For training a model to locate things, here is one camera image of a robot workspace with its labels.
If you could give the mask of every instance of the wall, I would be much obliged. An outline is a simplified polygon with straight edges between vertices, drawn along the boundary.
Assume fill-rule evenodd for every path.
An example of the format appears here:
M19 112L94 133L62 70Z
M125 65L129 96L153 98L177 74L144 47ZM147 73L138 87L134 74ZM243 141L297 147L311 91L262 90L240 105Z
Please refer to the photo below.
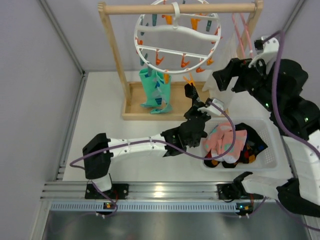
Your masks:
M314 102L320 108L320 48L318 44L320 32L315 26L320 21L319 9L320 1L306 1L303 9L285 36L282 58L297 61L309 74L309 78L303 86L301 96Z
M29 237L52 181L80 75L36 0L0 8L0 233Z
M101 0L47 0L52 11L54 12L62 30L64 31L67 39L69 40L77 58L79 59L82 67L85 70L104 70L114 71L116 69L112 51L109 47L107 37L105 35L99 14L98 2ZM252 0L207 0L209 3L249 3ZM105 0L108 5L124 5L124 4L151 4L153 0ZM186 3L195 3L195 0L186 0ZM278 30L287 19L290 11L295 5L296 1L282 0L265 0L264 9L260 16L256 30L253 34L254 38L261 35L268 35ZM226 40L231 37L234 31L231 15L219 14L221 20L221 31L223 45ZM112 15L111 21L114 33L119 46L122 63L125 70L139 70L141 69L139 57L136 54L134 46L134 28L138 20L138 15ZM164 23L164 19L158 15L158 21ZM183 45L189 44L188 38L168 37L166 35L153 35L151 41L154 46L159 47L167 42L167 47L171 49L178 49ZM198 51L207 50L205 46L194 43L188 46L188 51L198 53ZM218 46L215 52L215 58L219 56L222 46ZM180 61L165 61L162 67L180 68Z

